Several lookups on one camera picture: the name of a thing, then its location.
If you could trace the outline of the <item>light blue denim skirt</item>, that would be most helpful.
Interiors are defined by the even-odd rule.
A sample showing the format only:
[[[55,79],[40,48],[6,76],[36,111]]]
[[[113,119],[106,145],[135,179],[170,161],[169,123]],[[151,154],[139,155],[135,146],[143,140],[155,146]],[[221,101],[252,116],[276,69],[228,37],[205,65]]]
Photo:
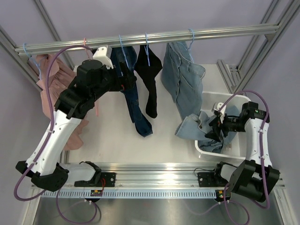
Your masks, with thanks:
[[[199,115],[191,114],[185,117],[182,123],[177,127],[175,135],[182,139],[197,140],[198,147],[203,151],[221,153],[222,150],[232,142],[236,133],[229,132],[223,142],[205,137],[207,133],[212,131],[209,123],[215,117],[215,115],[208,116],[204,111],[201,111]]]

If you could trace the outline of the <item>dark blue denim skirt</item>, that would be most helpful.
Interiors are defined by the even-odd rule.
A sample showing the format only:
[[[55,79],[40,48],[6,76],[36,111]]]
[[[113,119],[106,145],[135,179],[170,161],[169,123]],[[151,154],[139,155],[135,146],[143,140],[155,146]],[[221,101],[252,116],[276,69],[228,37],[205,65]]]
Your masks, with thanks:
[[[132,46],[125,46],[125,50],[128,54],[129,70],[134,73],[134,67],[137,61],[136,52]],[[121,76],[119,63],[125,62],[121,47],[113,48],[110,58],[113,65],[116,68],[118,76]],[[152,125],[142,114],[139,107],[137,86],[135,85],[134,88],[130,90],[122,90],[121,93],[125,97],[129,116],[131,118],[132,123],[134,123],[135,125],[137,133],[142,137],[147,137],[151,135],[153,133]]]

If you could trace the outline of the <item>light blue wire hanger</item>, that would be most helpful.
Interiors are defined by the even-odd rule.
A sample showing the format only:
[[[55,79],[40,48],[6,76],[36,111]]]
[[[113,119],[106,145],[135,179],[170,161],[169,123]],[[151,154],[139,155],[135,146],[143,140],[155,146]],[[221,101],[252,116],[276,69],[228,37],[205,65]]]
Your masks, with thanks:
[[[124,60],[125,60],[126,66],[129,68],[128,54],[127,54],[127,51],[125,50],[125,47],[123,45],[121,35],[119,35],[119,41],[120,41],[120,47],[121,47],[121,50],[122,50],[122,54],[124,56]]]

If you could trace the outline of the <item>pink wire hanger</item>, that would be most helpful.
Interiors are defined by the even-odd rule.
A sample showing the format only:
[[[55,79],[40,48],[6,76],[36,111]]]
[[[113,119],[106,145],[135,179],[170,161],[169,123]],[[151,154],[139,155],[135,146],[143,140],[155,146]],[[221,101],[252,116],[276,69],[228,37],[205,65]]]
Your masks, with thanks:
[[[86,38],[84,38],[83,39],[83,43],[84,43],[84,46],[87,46],[86,45]],[[88,57],[88,59],[89,60],[92,60],[93,59],[93,57],[89,54],[89,52],[90,52],[90,49],[85,49],[85,52],[86,52],[86,54],[87,54],[87,57]],[[95,101],[95,113],[96,113],[96,116],[98,117],[99,116],[99,102],[98,102],[98,100],[96,100]]]

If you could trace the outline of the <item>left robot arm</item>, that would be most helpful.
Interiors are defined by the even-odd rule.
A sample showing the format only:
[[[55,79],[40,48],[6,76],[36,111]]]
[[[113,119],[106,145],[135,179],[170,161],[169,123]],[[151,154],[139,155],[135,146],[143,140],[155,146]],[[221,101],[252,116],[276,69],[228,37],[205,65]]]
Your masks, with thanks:
[[[31,178],[38,188],[55,192],[67,183],[76,187],[101,187],[105,176],[90,161],[70,166],[58,159],[73,131],[83,121],[95,102],[109,91],[124,91],[137,80],[124,62],[108,67],[98,60],[85,60],[77,67],[77,75],[62,91],[55,103],[53,118],[37,149],[26,161],[19,161],[16,170]]]

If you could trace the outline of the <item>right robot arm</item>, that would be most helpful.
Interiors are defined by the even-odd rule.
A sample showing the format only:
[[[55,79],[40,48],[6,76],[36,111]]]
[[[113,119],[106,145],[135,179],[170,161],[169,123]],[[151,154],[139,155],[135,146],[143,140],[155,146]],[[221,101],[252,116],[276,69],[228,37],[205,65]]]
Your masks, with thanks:
[[[280,172],[272,167],[268,153],[267,132],[270,117],[259,105],[247,102],[242,105],[238,116],[213,110],[214,117],[209,123],[211,131],[207,138],[222,143],[229,132],[246,134],[246,157],[239,166],[226,162],[216,165],[213,181],[219,186],[229,183],[230,192],[256,202],[264,202],[277,181]]]

